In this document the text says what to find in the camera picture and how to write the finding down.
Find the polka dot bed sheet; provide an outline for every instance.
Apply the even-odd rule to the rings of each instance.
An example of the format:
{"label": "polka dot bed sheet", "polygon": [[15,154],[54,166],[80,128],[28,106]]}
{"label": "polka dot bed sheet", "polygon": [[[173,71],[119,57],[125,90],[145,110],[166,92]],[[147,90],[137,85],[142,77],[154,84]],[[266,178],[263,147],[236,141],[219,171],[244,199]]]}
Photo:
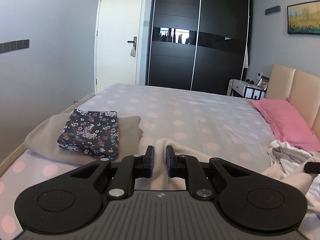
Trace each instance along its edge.
{"label": "polka dot bed sheet", "polygon": [[[116,111],[119,117],[139,115],[144,131],[139,154],[160,138],[170,138],[212,157],[263,172],[275,140],[270,126],[249,100],[195,91],[116,84],[78,107],[87,111]],[[14,239],[21,231],[14,201],[26,188],[78,165],[61,163],[27,150],[0,178],[0,239]],[[320,236],[315,215],[301,227],[313,239]]]}

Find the wooden baseboard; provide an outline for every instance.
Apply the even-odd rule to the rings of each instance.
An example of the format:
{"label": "wooden baseboard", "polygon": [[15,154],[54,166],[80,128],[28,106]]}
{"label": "wooden baseboard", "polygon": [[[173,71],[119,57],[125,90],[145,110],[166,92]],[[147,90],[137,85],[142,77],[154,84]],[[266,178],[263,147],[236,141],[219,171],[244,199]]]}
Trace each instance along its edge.
{"label": "wooden baseboard", "polygon": [[[95,95],[95,92],[87,95],[86,97],[82,98],[78,103],[70,106],[63,113],[70,113],[74,109],[76,109],[79,105],[83,104],[85,101],[89,100]],[[7,171],[7,169],[18,159],[24,152],[26,148],[23,144],[21,144],[17,149],[15,149],[12,153],[9,154],[7,158],[0,164],[0,177]]]}

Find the black floral cloth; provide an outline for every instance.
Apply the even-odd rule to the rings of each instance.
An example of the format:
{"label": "black floral cloth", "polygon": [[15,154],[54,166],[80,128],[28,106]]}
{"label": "black floral cloth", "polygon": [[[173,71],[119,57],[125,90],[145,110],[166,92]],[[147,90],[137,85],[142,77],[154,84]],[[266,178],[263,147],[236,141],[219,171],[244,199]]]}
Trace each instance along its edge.
{"label": "black floral cloth", "polygon": [[118,156],[119,127],[114,111],[75,109],[58,138],[59,147],[96,158]]}

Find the framed painting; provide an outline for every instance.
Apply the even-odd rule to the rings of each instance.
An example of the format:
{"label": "framed painting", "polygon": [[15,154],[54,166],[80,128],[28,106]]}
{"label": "framed painting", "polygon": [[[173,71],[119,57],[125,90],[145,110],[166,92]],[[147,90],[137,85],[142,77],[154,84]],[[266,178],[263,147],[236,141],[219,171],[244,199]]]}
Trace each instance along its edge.
{"label": "framed painting", "polygon": [[320,34],[320,1],[287,7],[289,34]]}

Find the black wardrobe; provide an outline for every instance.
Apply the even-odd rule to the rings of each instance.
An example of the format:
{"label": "black wardrobe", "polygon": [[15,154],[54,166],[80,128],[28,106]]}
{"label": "black wardrobe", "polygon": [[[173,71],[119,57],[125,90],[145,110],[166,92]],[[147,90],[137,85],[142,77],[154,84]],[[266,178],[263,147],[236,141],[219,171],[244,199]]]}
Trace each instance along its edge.
{"label": "black wardrobe", "polygon": [[242,77],[248,11],[249,0],[155,0],[147,85],[225,95]]}

